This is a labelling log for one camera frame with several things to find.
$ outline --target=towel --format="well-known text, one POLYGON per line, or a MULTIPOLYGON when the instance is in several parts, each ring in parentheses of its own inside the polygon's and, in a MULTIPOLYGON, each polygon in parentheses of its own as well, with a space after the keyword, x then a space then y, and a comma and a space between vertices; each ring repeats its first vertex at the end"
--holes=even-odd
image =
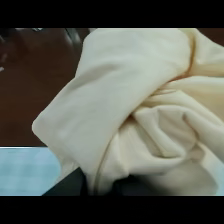
POLYGON ((84 41, 76 76, 36 118, 92 194, 135 175, 166 195, 224 186, 224 48, 197 29, 102 28, 84 41))

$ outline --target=folded fabric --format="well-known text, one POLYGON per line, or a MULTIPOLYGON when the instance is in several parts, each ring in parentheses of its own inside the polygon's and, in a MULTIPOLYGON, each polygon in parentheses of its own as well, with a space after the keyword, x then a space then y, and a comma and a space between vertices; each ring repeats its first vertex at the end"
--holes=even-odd
POLYGON ((97 29, 76 77, 34 121, 63 179, 93 194, 139 176, 167 195, 219 195, 224 172, 224 48, 197 29, 97 29))

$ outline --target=dark brown wooden surface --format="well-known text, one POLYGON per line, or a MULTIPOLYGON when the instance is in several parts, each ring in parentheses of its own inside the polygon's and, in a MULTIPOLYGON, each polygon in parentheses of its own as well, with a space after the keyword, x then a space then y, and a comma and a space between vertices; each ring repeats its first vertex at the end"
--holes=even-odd
MULTIPOLYGON (((224 45, 223 28, 199 30, 224 45)), ((31 124, 74 77, 80 52, 62 28, 12 33, 2 51, 9 57, 0 72, 0 146, 41 146, 31 124)))

